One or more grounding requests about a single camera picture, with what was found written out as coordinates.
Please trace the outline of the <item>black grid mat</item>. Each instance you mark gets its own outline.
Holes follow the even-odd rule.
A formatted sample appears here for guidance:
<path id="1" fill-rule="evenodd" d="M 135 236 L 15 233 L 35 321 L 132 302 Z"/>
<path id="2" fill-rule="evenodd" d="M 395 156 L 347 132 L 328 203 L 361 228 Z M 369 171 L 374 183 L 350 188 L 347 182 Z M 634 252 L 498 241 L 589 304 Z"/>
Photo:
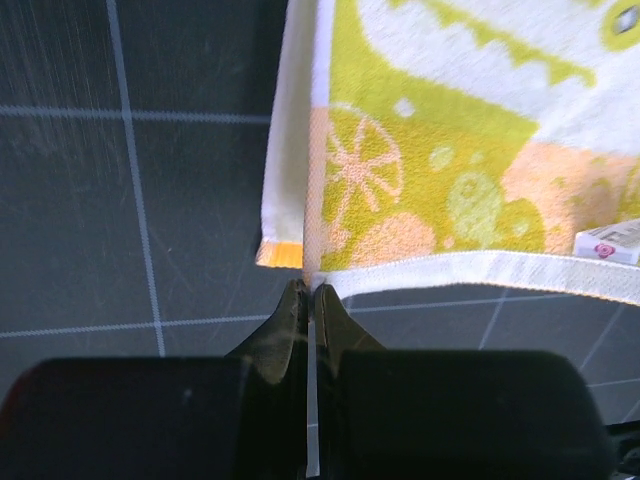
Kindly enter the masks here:
<path id="1" fill-rule="evenodd" d="M 54 358 L 227 353 L 310 287 L 256 261 L 289 2 L 2 3 L 3 392 Z M 606 422 L 639 417 L 639 300 L 339 297 L 387 347 L 557 353 Z"/>

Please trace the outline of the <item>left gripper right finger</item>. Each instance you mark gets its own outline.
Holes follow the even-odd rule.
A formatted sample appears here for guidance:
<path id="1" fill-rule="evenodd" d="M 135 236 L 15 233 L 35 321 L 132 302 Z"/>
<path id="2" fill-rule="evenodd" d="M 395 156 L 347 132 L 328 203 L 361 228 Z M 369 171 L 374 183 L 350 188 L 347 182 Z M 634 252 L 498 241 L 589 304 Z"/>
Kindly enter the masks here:
<path id="1" fill-rule="evenodd" d="M 606 479 L 615 452 L 579 372 L 544 351 L 393 350 L 314 295 L 324 479 Z"/>

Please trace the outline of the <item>yellow green patterned towel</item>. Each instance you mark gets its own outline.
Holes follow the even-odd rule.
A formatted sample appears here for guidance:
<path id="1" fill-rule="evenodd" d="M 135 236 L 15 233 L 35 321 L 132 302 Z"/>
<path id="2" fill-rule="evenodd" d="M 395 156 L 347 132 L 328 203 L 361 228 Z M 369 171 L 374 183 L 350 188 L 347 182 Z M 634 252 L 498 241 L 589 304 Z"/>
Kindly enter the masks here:
<path id="1" fill-rule="evenodd" d="M 256 261 L 639 300 L 635 1 L 291 1 Z"/>

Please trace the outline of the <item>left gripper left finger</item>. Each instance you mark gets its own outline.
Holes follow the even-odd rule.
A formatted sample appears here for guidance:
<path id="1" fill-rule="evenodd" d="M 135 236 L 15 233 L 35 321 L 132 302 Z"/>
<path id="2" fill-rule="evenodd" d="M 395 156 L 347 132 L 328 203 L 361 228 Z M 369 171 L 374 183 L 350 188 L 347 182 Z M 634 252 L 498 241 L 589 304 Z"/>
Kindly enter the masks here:
<path id="1" fill-rule="evenodd" d="M 1 408 L 5 479 L 301 479 L 307 467 L 308 292 L 213 357 L 60 358 Z"/>

